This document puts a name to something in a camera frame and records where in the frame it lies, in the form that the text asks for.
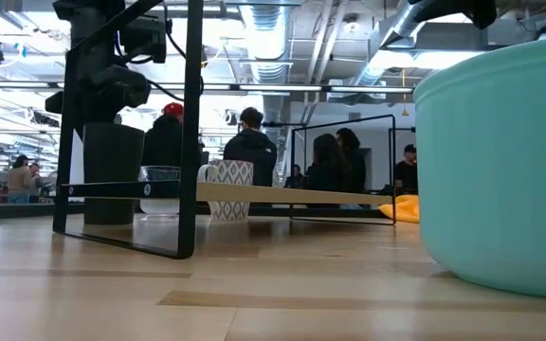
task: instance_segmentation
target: red cap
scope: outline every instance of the red cap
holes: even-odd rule
[[[182,104],[172,102],[163,108],[163,115],[172,115],[174,117],[182,116],[185,112]]]

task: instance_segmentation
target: person in beige shirt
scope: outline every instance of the person in beige shirt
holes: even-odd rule
[[[20,155],[8,171],[8,203],[28,204],[28,191],[32,185],[28,157]]]

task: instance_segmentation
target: yellow cloth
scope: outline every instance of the yellow cloth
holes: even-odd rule
[[[393,219],[393,205],[381,205],[378,209]],[[406,223],[419,223],[418,195],[400,195],[395,199],[397,220]]]

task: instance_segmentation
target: table surface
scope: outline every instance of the table surface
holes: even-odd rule
[[[546,299],[455,278],[417,224],[197,221],[189,260],[0,221],[0,340],[546,341]],[[176,221],[68,226],[171,247]]]

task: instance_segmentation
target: person in black hoodie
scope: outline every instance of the person in black hoodie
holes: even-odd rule
[[[260,132],[263,114],[254,108],[240,115],[242,128],[225,146],[224,159],[251,162],[254,165],[254,186],[273,186],[273,170],[277,161],[277,147]]]
[[[144,138],[142,166],[180,167],[183,106],[170,103],[162,110]]]
[[[306,173],[305,189],[345,192],[349,189],[351,164],[330,134],[313,141],[313,165]],[[337,204],[312,204],[310,208],[339,208]]]
[[[300,173],[300,166],[292,166],[292,175],[285,178],[284,188],[304,188],[304,175]]]
[[[351,164],[349,192],[363,194],[366,189],[366,162],[359,151],[359,138],[349,128],[342,128],[337,132],[337,140],[345,158]]]

